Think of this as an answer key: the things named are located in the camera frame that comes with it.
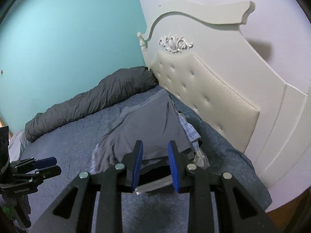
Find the white pillow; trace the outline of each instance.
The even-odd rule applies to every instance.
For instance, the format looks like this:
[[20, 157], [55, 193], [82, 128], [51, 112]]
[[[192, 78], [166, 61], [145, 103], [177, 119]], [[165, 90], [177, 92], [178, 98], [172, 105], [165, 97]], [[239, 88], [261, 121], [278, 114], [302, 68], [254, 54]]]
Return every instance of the white pillow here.
[[28, 141], [25, 138], [24, 131], [19, 131], [13, 135], [9, 144], [10, 163], [21, 159], [27, 144]]

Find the blue gripper pad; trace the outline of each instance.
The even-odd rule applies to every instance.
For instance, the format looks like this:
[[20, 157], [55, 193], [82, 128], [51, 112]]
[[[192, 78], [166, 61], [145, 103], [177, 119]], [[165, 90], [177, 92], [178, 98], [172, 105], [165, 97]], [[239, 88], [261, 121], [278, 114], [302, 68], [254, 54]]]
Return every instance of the blue gripper pad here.
[[134, 165], [134, 171], [133, 171], [133, 181], [132, 181], [132, 191], [135, 191], [135, 188], [138, 186], [138, 181], [139, 181], [139, 175], [140, 175], [140, 168], [142, 166], [142, 155], [143, 155], [143, 143], [140, 143], [139, 146], [139, 151], [137, 154], [137, 159], [135, 161]]
[[43, 169], [50, 166], [55, 166], [57, 164], [57, 159], [55, 157], [44, 158], [34, 162], [35, 169]]
[[174, 157], [174, 152], [173, 152], [171, 142], [169, 142], [169, 145], [168, 145], [168, 155], [169, 155], [169, 167], [171, 169], [171, 175], [173, 179], [173, 187], [175, 188], [176, 192], [179, 192], [179, 189], [180, 189], [179, 174], [178, 174], [177, 163]]

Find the cream upholstered panel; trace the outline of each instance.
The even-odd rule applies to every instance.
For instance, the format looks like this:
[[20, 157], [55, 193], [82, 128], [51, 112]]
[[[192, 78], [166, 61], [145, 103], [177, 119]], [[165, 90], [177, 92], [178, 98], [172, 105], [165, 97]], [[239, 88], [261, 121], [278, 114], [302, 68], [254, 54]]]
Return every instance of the cream upholstered panel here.
[[244, 152], [259, 111], [230, 89], [195, 55], [159, 51], [151, 69], [160, 86], [192, 108], [237, 150]]

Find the blue-gray bed sheet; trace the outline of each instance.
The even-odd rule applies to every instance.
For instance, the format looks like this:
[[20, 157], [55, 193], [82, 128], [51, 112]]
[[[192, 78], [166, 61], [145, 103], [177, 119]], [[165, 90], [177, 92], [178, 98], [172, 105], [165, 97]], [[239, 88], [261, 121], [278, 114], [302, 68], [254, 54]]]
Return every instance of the blue-gray bed sheet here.
[[[30, 219], [34, 224], [61, 191], [81, 172], [89, 171], [96, 144], [107, 131], [107, 124], [120, 115], [125, 106], [134, 106], [157, 93], [156, 86], [124, 102], [62, 126], [29, 143], [22, 159], [54, 156], [62, 169], [60, 176], [45, 180], [38, 192], [29, 195]], [[201, 135], [201, 149], [215, 174], [231, 172], [263, 209], [272, 203], [268, 190], [255, 174], [251, 161], [235, 150], [218, 132], [180, 100], [170, 94], [181, 111]], [[140, 195], [122, 194], [123, 232], [187, 232], [189, 194], [162, 189]]]

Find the white wall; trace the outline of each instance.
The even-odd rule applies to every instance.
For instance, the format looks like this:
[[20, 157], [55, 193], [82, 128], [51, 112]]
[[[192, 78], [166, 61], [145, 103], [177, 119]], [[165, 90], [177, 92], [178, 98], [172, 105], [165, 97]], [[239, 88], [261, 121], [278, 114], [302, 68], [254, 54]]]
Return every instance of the white wall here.
[[[140, 0], [149, 25], [150, 12], [164, 1]], [[248, 0], [187, 0], [200, 4], [224, 4]], [[296, 0], [252, 0], [255, 11], [243, 36], [289, 84], [307, 93], [311, 79], [311, 24]]]

